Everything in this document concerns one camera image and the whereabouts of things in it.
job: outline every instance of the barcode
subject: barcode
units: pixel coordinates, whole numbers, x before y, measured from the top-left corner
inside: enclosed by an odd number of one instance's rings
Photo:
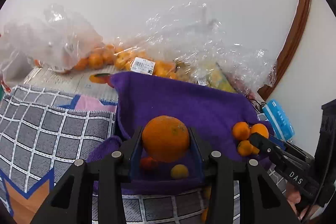
[[[134,66],[137,66],[140,69],[142,69],[144,65],[145,65],[145,63],[142,63],[142,62],[139,62],[139,61],[136,61],[135,64],[134,64]]]

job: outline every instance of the transparent plastic wrap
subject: transparent plastic wrap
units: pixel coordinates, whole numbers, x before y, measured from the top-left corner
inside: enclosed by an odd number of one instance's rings
[[[79,13],[53,4],[43,14],[44,21],[25,18],[7,23],[1,43],[56,71],[70,70],[94,47],[103,45],[102,37]]]
[[[188,3],[150,18],[145,32],[113,42],[115,66],[132,70],[140,57],[155,62],[153,75],[247,96],[272,86],[276,60],[267,50],[226,41],[221,23],[208,21],[206,11],[205,4]]]

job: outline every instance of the purple towel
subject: purple towel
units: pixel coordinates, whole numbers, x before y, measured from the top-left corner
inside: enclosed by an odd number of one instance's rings
[[[223,92],[156,76],[135,72],[121,72],[110,77],[110,84],[118,92],[117,119],[122,135],[129,139],[138,126],[145,126],[151,119],[168,115],[181,120],[187,127],[194,127],[214,150],[232,160],[244,160],[237,153],[237,141],[231,134],[232,127],[241,121],[253,125],[260,123],[251,103],[241,94]],[[265,124],[271,134],[272,127]],[[111,151],[98,147],[93,153]],[[189,169],[189,178],[172,180],[170,169],[176,164]],[[123,185],[124,193],[176,194],[198,187],[193,159],[190,153],[174,163],[160,163],[152,173],[140,173],[131,184]]]

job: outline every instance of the silver screw head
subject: silver screw head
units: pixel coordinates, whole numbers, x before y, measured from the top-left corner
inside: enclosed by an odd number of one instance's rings
[[[112,157],[113,158],[119,158],[121,156],[121,152],[120,151],[114,151],[113,153],[112,153]]]
[[[252,166],[257,166],[258,165],[258,161],[255,160],[255,159],[250,159],[249,160],[249,164],[252,165]]]
[[[216,150],[211,152],[211,156],[213,156],[214,158],[219,158],[221,155],[221,152]]]
[[[76,166],[81,166],[83,163],[84,163],[84,161],[82,159],[75,160],[75,162],[74,162],[74,164]]]

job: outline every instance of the metal rivet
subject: metal rivet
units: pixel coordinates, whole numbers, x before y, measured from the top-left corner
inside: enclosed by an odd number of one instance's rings
[[[257,166],[258,165],[258,161],[255,160],[255,159],[250,159],[249,160],[249,164],[252,165],[252,166]]]
[[[82,159],[75,160],[75,162],[74,162],[74,164],[76,166],[81,166],[83,163],[84,163],[84,161]]]
[[[121,156],[121,152],[120,151],[114,151],[113,153],[112,153],[112,157],[113,158],[119,158]]]
[[[221,155],[222,154],[219,151],[212,151],[211,152],[211,156],[213,156],[214,158],[219,158]]]

